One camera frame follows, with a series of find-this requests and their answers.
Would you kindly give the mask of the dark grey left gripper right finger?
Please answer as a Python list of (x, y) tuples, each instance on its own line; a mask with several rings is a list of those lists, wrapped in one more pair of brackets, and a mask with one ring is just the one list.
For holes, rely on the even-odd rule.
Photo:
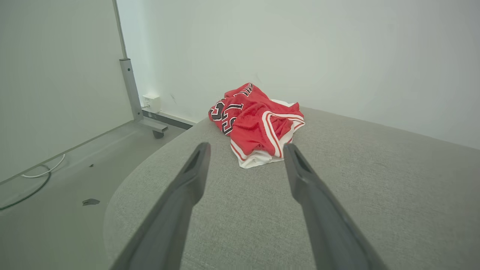
[(283, 147), (293, 198), (301, 207), (318, 270), (386, 270), (387, 266), (299, 148)]

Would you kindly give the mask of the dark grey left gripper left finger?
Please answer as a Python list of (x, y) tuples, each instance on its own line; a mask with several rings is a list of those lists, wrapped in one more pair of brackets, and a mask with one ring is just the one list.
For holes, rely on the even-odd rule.
[(113, 270), (178, 270), (194, 206), (204, 194), (211, 149), (200, 143), (117, 257)]

